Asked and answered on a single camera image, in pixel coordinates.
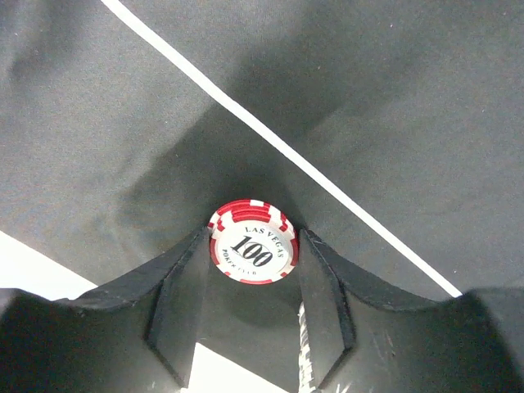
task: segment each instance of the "black cloth surface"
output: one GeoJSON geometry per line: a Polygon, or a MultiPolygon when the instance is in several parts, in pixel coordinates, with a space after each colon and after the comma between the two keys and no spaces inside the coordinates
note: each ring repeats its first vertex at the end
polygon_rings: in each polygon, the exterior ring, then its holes
{"type": "MultiPolygon", "coordinates": [[[[522,285],[522,1],[123,3],[459,290],[522,285]]],[[[97,284],[253,197],[448,296],[97,0],[0,1],[0,131],[0,230],[97,284]]],[[[295,390],[296,277],[211,272],[202,343],[295,390]]]]}

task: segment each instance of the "poker chip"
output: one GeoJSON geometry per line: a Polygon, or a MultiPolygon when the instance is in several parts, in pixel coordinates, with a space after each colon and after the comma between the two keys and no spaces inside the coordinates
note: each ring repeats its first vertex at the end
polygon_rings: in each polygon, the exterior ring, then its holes
{"type": "Polygon", "coordinates": [[[208,229],[211,259],[239,282],[276,282],[297,264],[296,231],[285,214],[267,202],[229,202],[211,216],[208,229]]]}

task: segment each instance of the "white chip center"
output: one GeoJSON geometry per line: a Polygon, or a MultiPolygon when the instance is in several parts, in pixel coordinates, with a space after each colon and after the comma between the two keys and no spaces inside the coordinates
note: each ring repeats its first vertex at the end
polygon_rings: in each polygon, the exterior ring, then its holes
{"type": "Polygon", "coordinates": [[[230,224],[216,242],[216,256],[232,278],[275,278],[291,263],[291,242],[279,229],[260,221],[230,224]]]}

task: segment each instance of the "robotic claw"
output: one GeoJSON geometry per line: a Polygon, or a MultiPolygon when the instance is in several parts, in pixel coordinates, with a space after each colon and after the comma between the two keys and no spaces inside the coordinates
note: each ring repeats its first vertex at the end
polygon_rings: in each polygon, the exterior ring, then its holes
{"type": "MultiPolygon", "coordinates": [[[[362,270],[311,231],[300,244],[300,391],[524,391],[524,290],[436,303],[362,270]]],[[[180,391],[209,255],[203,228],[77,300],[0,290],[0,391],[143,393],[152,381],[155,391],[180,391]]]]}

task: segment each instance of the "red and white poker chip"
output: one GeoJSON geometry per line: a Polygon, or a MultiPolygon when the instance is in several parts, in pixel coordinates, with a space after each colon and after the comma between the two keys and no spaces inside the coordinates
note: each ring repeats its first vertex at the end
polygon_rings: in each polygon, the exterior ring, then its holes
{"type": "Polygon", "coordinates": [[[269,203],[242,199],[211,217],[211,259],[227,276],[246,284],[269,284],[286,277],[298,261],[296,231],[269,203]]]}

